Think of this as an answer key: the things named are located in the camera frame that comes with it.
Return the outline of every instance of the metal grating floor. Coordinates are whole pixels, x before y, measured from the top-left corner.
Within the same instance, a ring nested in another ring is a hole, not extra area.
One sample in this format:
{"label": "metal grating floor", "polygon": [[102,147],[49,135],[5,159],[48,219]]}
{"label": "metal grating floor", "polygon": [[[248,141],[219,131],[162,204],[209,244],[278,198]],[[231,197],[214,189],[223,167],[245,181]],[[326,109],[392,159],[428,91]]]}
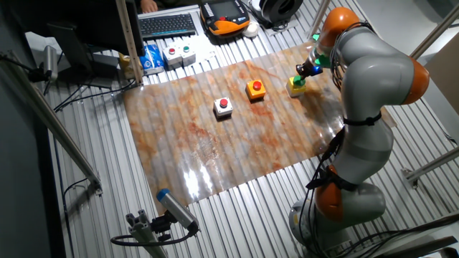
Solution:
{"label": "metal grating floor", "polygon": [[[317,12],[318,1],[305,1],[296,14],[300,25],[287,32],[269,37],[264,32],[254,39],[228,40],[217,47],[217,55],[200,64],[179,68],[173,72],[144,77],[145,84],[156,84],[188,75],[217,69],[304,43],[306,33]],[[362,19],[353,0],[333,0],[330,9],[346,6]],[[191,11],[198,36],[203,35],[198,13]],[[172,39],[156,40],[160,49]],[[107,51],[103,54],[118,56]],[[53,87],[47,99],[55,107],[76,87]],[[106,90],[87,89],[78,95],[88,96]],[[458,160],[423,176],[420,187],[412,190],[399,172],[402,167],[418,168],[433,158],[453,149],[434,117],[422,103],[404,107],[388,107],[398,126],[393,128],[394,150],[387,165],[369,179],[383,190],[387,211],[379,219],[348,229],[352,242],[378,231],[403,229],[424,224],[458,210]],[[87,183],[81,183],[67,195],[70,215],[70,233],[76,257],[148,257],[142,248],[114,246],[110,238],[128,233],[125,215],[145,209],[150,218],[157,216],[152,196],[143,173],[131,129],[120,95],[103,95],[74,103],[58,113],[75,142],[100,174],[104,194],[86,193]],[[83,174],[57,144],[50,138],[57,189],[83,179]],[[202,232],[196,238],[175,246],[167,246],[170,257],[299,257],[301,246],[288,228],[291,205],[306,194],[317,158],[312,158],[267,176],[244,183],[189,206],[198,218]],[[63,186],[59,185],[58,167]],[[71,257],[70,243],[62,215],[62,227],[67,255]],[[172,238],[184,236],[180,226],[173,226]]]}

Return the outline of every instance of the control panel with buttons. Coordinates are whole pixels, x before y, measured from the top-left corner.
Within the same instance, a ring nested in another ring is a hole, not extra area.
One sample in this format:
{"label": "control panel with buttons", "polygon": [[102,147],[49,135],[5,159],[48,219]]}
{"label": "control panel with buttons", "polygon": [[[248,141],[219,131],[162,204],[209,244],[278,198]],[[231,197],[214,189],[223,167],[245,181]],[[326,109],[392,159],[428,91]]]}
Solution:
{"label": "control panel with buttons", "polygon": [[196,62],[196,52],[190,43],[172,43],[163,50],[163,59],[168,70],[188,66]]}
{"label": "control panel with buttons", "polygon": [[250,101],[262,100],[265,97],[266,89],[261,80],[253,80],[247,83],[245,92]]}
{"label": "control panel with buttons", "polygon": [[219,119],[229,118],[232,114],[232,104],[229,98],[214,100],[214,114]]}

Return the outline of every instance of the reflective surface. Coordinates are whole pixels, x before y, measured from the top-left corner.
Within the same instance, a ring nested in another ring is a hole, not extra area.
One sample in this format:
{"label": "reflective surface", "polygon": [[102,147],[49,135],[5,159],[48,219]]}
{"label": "reflective surface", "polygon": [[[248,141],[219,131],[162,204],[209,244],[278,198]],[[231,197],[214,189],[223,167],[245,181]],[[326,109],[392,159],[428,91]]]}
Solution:
{"label": "reflective surface", "polygon": [[[290,98],[285,88],[308,46],[126,92],[126,112],[153,196],[169,188],[190,204],[321,154],[343,125],[341,96],[329,71],[307,78],[300,97]],[[263,101],[248,100],[245,85],[251,80],[263,82]],[[228,97],[234,110],[230,119],[217,122],[212,108],[221,97]],[[164,212],[158,202],[156,207]]]}

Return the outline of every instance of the computer monitor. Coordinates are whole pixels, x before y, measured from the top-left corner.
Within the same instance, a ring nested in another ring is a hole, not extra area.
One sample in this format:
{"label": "computer monitor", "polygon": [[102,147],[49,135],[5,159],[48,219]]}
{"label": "computer monitor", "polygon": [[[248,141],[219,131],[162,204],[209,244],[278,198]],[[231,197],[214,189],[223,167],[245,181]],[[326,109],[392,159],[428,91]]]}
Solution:
{"label": "computer monitor", "polygon": [[[134,0],[126,0],[138,56],[145,55]],[[93,54],[93,47],[128,54],[115,0],[8,0],[24,32],[54,37],[71,67],[58,80],[77,85],[111,87],[118,58]]]}

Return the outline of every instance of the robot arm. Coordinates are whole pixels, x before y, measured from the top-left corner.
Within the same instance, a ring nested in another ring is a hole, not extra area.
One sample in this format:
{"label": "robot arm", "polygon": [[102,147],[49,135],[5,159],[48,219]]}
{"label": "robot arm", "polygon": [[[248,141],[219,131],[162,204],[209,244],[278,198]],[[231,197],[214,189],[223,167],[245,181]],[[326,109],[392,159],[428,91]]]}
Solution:
{"label": "robot arm", "polygon": [[422,97],[429,83],[428,72],[421,64],[360,24],[351,10],[332,10],[308,59],[297,66],[299,75],[311,76],[316,59],[324,56],[338,60],[345,71],[341,99],[346,125],[344,133],[339,133],[343,135],[342,144],[323,178],[318,180],[321,183],[313,183],[316,195],[314,203],[308,204],[318,212],[301,213],[309,210],[302,208],[304,200],[297,202],[290,212],[292,232],[304,244],[312,236],[309,221],[315,221],[318,232],[335,232],[384,213],[383,193],[364,183],[385,165],[392,152],[394,137],[380,119],[380,110],[384,105],[413,103]]}

